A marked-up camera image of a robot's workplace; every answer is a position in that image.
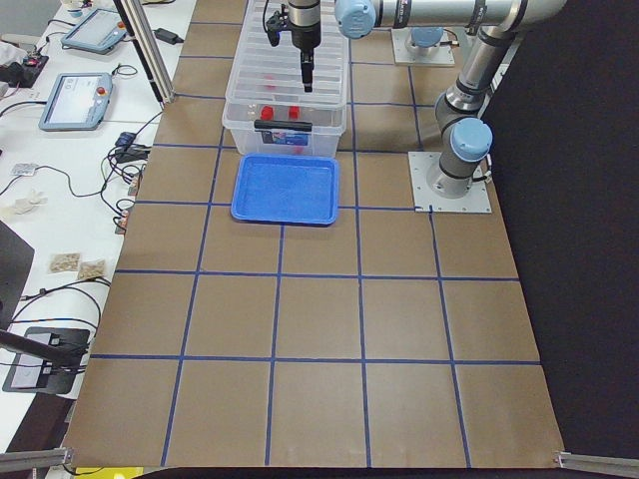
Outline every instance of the cable connector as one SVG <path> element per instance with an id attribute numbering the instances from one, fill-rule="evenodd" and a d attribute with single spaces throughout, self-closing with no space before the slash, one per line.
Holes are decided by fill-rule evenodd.
<path id="1" fill-rule="evenodd" d="M 176 43 L 184 43 L 184 39 L 180 38 L 177 33 L 165 30 L 164 28 L 157 28 L 153 31 L 153 33 L 158 40 L 170 43 L 171 45 L 175 45 Z"/>
<path id="2" fill-rule="evenodd" d="M 116 140 L 116 147 L 129 148 L 136 141 L 137 135 L 131 132 L 122 132 L 118 140 Z"/>

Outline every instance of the bin handle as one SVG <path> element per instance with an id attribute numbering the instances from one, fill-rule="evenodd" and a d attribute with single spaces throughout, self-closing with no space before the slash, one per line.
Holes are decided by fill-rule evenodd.
<path id="1" fill-rule="evenodd" d="M 254 127 L 256 130 L 293 130 L 296 132 L 311 132 L 313 123 L 309 122 L 286 122 L 282 120 L 255 120 Z"/>

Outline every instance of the black wall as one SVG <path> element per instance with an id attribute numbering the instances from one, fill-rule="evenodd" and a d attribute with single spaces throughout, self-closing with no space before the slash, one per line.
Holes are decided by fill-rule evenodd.
<path id="1" fill-rule="evenodd" d="M 639 458 L 639 2 L 568 0 L 484 116 L 569 452 Z"/>

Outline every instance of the white mounting plate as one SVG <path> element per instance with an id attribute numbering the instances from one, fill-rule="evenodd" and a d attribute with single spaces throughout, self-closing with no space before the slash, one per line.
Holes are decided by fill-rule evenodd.
<path id="1" fill-rule="evenodd" d="M 455 59 L 450 47 L 431 48 L 426 55 L 415 55 L 406 49 L 406 39 L 410 36 L 409 28 L 390 31 L 392 35 L 392 51 L 397 65 L 423 65 L 427 67 L 453 67 Z M 448 41 L 448 34 L 444 32 L 442 42 Z"/>
<path id="2" fill-rule="evenodd" d="M 468 194 L 458 200 L 443 198 L 430 188 L 426 174 L 440 156 L 441 152 L 408 152 L 415 211 L 429 212 L 432 209 L 435 213 L 492 213 L 485 182 L 473 183 Z M 477 167 L 475 176 L 481 175 L 481 167 Z"/>

